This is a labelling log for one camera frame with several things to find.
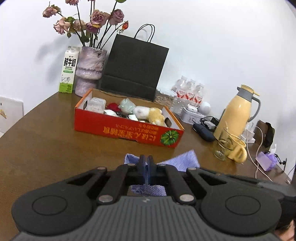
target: purple towel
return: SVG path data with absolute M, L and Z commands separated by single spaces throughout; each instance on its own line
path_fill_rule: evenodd
M 126 154 L 124 158 L 124 164 L 127 163 L 138 163 L 139 157 L 132 155 L 132 154 Z M 165 163 L 168 165 L 175 166 L 178 171 L 185 172 L 188 167 L 197 167 L 199 168 L 200 165 L 198 163 L 197 157 L 195 155 L 195 152 L 193 150 L 187 151 L 179 156 L 176 156 L 170 160 L 163 161 L 161 163 Z M 131 190 L 139 195 L 142 196 L 166 196 L 165 188 L 160 185 L 132 185 Z

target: green label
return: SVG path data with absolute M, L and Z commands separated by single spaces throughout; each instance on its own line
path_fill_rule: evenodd
M 59 92 L 72 93 L 72 90 L 73 90 L 73 84 L 66 84 L 66 83 L 59 84 Z

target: marbled ceramic vase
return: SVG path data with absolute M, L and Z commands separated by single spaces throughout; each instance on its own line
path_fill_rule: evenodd
M 79 54 L 75 80 L 75 94 L 83 96 L 89 89 L 96 87 L 102 77 L 107 51 L 83 46 Z

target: glass cup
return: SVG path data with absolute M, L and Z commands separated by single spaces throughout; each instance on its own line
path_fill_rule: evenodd
M 214 144 L 214 156 L 224 161 L 236 147 L 236 142 L 234 141 L 236 138 L 238 137 L 230 134 L 227 128 L 224 128 L 220 134 L 219 140 Z

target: purple tissue pack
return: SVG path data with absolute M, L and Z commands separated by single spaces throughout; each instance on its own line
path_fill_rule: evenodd
M 264 171 L 270 171 L 277 163 L 277 158 L 271 153 L 264 154 L 263 152 L 260 152 L 256 157 L 256 160 Z

